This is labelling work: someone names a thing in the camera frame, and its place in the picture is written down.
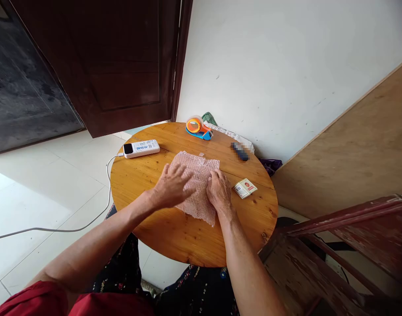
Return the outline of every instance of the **person's left hand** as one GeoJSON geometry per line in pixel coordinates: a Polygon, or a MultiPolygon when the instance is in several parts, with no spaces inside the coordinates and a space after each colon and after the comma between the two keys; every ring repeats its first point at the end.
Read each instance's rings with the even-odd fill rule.
{"type": "Polygon", "coordinates": [[[175,164],[170,167],[166,164],[156,186],[150,190],[151,202],[155,209],[171,208],[190,197],[196,188],[183,190],[185,184],[192,178],[193,172],[182,176],[186,165],[175,164]]]}

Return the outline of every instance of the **white tile floor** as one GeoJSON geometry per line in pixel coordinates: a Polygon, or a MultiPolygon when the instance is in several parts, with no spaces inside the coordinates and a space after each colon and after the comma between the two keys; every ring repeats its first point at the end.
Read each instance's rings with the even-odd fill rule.
{"type": "MultiPolygon", "coordinates": [[[[106,162],[142,128],[96,139],[82,131],[0,154],[0,235],[35,226],[75,229],[89,223],[106,207],[106,162]]],[[[31,231],[1,239],[0,304],[104,216],[76,233],[31,231]]],[[[159,288],[173,283],[187,267],[141,242],[139,263],[142,277],[159,288]]]]}

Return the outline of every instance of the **white wall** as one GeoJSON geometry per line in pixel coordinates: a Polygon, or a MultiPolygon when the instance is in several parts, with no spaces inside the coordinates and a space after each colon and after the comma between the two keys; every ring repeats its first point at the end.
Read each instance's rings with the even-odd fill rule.
{"type": "Polygon", "coordinates": [[[177,121],[291,158],[402,63],[402,0],[194,0],[177,121]]]}

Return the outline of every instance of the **round wooden table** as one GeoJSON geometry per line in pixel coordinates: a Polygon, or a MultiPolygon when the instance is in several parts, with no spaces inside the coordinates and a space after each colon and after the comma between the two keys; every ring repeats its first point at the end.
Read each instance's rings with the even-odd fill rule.
{"type": "MultiPolygon", "coordinates": [[[[220,169],[235,185],[248,178],[258,188],[245,199],[232,190],[232,202],[243,229],[255,251],[269,240],[277,221],[278,203],[274,186],[266,170],[253,155],[246,162],[239,160],[231,150],[231,137],[214,131],[213,138],[202,140],[189,135],[184,123],[165,123],[148,127],[130,138],[127,143],[157,140],[160,152],[138,158],[116,158],[111,173],[112,195],[120,211],[143,191],[154,187],[166,163],[171,163],[180,151],[206,159],[220,160],[220,169]]],[[[216,216],[211,227],[177,208],[162,209],[144,220],[134,234],[160,254],[196,266],[226,266],[226,251],[216,216]]]]}

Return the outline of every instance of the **dark patterned clothing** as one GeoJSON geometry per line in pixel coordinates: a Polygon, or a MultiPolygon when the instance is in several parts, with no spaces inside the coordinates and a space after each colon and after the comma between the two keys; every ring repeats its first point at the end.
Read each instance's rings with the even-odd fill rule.
{"type": "MultiPolygon", "coordinates": [[[[106,219],[117,213],[112,206],[106,219]]],[[[138,239],[130,234],[98,274],[90,292],[140,294],[138,239]]],[[[202,268],[190,265],[172,285],[152,300],[156,315],[232,315],[239,311],[227,268],[202,268]]]]}

